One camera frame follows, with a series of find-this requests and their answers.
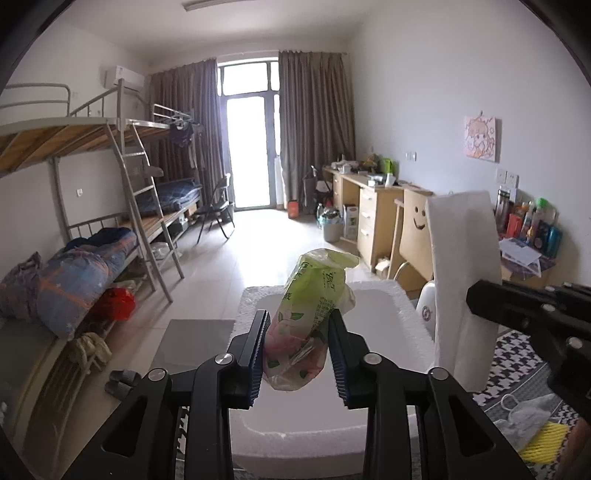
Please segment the tile floor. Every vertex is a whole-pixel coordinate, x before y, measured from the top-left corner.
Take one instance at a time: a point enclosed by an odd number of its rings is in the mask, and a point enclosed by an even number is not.
[[[146,374],[171,319],[233,319],[245,288],[283,285],[302,253],[322,247],[356,253],[349,242],[324,242],[312,217],[289,220],[285,212],[256,210],[237,213],[235,223],[230,240],[217,225],[210,232],[206,226],[199,244],[199,226],[191,227],[178,242],[185,279],[179,280],[172,261],[164,273],[174,302],[146,286],[133,316],[114,327],[107,340],[113,350],[107,370],[86,379],[72,410],[59,477],[119,404],[103,390],[108,372],[126,368]],[[348,281],[375,279],[365,264],[347,272]]]

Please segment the brown curtain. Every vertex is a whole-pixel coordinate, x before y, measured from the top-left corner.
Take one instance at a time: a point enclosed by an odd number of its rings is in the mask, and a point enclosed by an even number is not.
[[[225,174],[216,60],[200,61],[152,75],[149,97],[150,105],[159,103],[190,113],[204,126],[203,133],[195,135],[195,142],[189,148],[173,145],[170,140],[154,144],[151,160],[164,170],[162,181],[197,177],[203,185],[204,199],[209,201],[215,184]],[[196,172],[191,167],[191,155],[196,158]]]
[[[287,200],[301,181],[344,154],[355,158],[353,105],[340,53],[279,53],[281,166]]]

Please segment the air conditioner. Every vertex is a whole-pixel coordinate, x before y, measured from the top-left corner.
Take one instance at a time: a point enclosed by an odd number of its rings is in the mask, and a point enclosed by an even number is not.
[[[134,92],[139,92],[144,88],[145,77],[143,75],[132,72],[120,65],[107,70],[105,88],[113,88],[114,86],[117,86],[121,79],[123,79],[123,85]]]

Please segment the wooden chair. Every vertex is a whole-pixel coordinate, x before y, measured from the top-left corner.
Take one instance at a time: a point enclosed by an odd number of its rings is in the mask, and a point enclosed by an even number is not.
[[[216,187],[213,189],[212,200],[209,205],[202,206],[197,209],[197,211],[193,214],[193,217],[203,217],[203,222],[201,224],[201,230],[199,231],[199,238],[197,238],[197,243],[201,240],[201,234],[203,233],[203,227],[205,226],[205,222],[207,222],[208,218],[211,218],[212,221],[209,224],[209,230],[212,229],[213,220],[217,221],[217,224],[220,226],[222,230],[223,236],[226,239],[229,239],[226,235],[226,232],[223,229],[222,222],[220,221],[220,215],[228,210],[230,206],[230,201],[228,200],[228,188],[230,186],[230,173],[226,173],[220,181],[217,183]],[[228,211],[228,216],[230,217],[230,221],[232,222],[232,226],[236,228],[234,225],[234,218]]]
[[[418,297],[433,278],[431,237],[425,212],[427,195],[404,190],[397,207],[388,278],[398,281],[409,297]]]

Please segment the glass door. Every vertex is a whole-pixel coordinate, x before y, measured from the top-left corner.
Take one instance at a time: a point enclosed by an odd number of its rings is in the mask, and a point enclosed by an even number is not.
[[[236,208],[270,206],[265,99],[232,98],[226,111]]]
[[[237,210],[275,207],[279,155],[278,62],[220,66],[218,94],[226,168]]]

